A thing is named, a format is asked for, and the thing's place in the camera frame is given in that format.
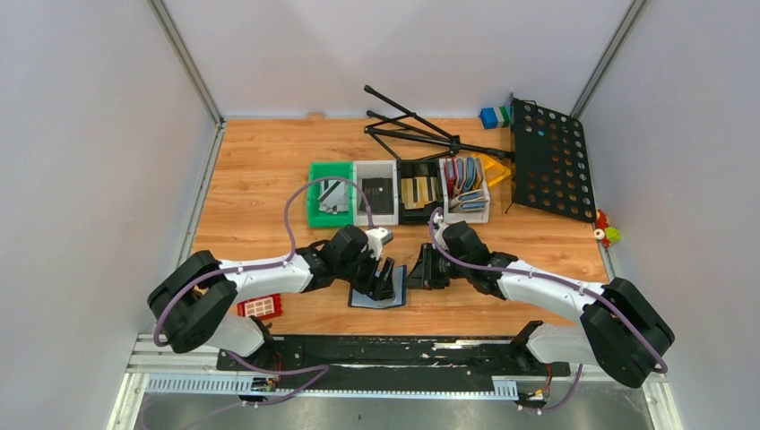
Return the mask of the blue card holder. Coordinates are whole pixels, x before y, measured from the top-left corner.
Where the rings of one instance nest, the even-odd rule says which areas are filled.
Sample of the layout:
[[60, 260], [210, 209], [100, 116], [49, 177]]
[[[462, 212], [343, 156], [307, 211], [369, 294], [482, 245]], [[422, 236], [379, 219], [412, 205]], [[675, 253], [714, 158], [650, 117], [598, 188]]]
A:
[[404, 306], [407, 291], [405, 287], [406, 274], [406, 265], [393, 267], [392, 270], [382, 269], [376, 274], [376, 280], [380, 282], [379, 287], [371, 288], [367, 293], [352, 289], [348, 306], [377, 310]]

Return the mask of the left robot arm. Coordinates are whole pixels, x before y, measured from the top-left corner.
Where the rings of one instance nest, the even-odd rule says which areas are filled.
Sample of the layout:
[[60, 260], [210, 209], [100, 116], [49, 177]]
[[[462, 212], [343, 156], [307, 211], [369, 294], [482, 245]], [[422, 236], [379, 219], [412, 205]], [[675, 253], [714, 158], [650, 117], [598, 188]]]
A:
[[394, 261], [382, 252], [392, 240], [388, 228], [348, 225], [329, 240], [276, 258], [236, 262], [218, 260], [208, 250], [196, 252], [148, 295], [156, 342], [177, 354], [212, 346], [251, 357], [271, 336], [259, 320], [231, 312], [242, 301], [312, 292], [336, 280], [371, 299], [389, 299]]

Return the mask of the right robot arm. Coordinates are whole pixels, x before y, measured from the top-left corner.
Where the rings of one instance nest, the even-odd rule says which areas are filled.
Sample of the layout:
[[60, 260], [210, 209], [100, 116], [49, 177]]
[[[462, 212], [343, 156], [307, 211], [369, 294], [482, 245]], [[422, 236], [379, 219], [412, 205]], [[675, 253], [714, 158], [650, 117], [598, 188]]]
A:
[[427, 229], [430, 240], [420, 256], [431, 267], [411, 281], [414, 286], [444, 288], [466, 280], [482, 295], [534, 305], [570, 322], [541, 322], [528, 331], [525, 347], [539, 362], [598, 366], [629, 388], [669, 371], [664, 355], [675, 334], [632, 281], [585, 281], [542, 270], [489, 250], [465, 221], [448, 224], [434, 215]]

